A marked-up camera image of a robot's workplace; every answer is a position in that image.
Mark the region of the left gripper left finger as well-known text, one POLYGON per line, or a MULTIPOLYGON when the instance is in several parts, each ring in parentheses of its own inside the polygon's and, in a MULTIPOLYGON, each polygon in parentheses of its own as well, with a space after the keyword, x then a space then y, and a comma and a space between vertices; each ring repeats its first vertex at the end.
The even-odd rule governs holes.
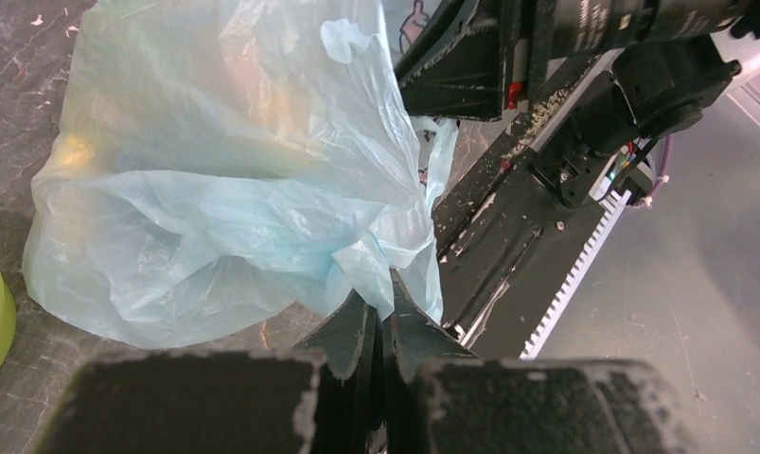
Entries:
POLYGON ((326 355, 317 388, 312 453, 365 453, 376 414, 377 310, 351 291, 296 347, 326 355))

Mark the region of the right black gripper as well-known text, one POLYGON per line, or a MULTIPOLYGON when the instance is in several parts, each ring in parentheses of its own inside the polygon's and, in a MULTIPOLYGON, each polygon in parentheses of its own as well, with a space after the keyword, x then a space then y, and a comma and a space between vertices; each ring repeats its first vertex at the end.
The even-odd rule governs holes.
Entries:
POLYGON ((539 95, 549 61, 638 43, 655 17, 654 1, 442 1, 395 64, 404 107, 498 120, 539 95))

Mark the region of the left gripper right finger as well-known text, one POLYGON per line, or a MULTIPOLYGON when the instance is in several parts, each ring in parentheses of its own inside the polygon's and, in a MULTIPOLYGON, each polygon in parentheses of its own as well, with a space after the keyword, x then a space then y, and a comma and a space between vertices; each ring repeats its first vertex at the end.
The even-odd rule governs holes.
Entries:
POLYGON ((476 356, 414 302, 398 270, 390 270, 394 311, 381 322, 384 422, 389 453, 428 453, 428 387, 423 366, 476 356))

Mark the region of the light blue cartoon plastic bag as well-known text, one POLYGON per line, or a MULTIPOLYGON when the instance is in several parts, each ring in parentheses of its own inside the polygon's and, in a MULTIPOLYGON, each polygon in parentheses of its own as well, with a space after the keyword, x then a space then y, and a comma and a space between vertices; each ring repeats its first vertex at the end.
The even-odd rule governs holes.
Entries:
POLYGON ((451 120, 409 113, 389 38, 408 1, 99 1, 31 182, 28 296, 130 345, 214 341, 397 271, 440 321, 433 205, 451 120))

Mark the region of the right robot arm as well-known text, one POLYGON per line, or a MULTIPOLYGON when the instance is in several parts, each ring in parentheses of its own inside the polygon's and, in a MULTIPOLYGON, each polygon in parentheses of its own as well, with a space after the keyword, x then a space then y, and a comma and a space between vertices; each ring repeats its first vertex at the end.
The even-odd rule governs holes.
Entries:
POLYGON ((760 39, 760 1, 444 1, 395 74, 409 114, 495 121, 542 95, 549 61, 615 51, 532 164, 577 208, 611 155, 690 128, 741 72, 721 30, 760 39))

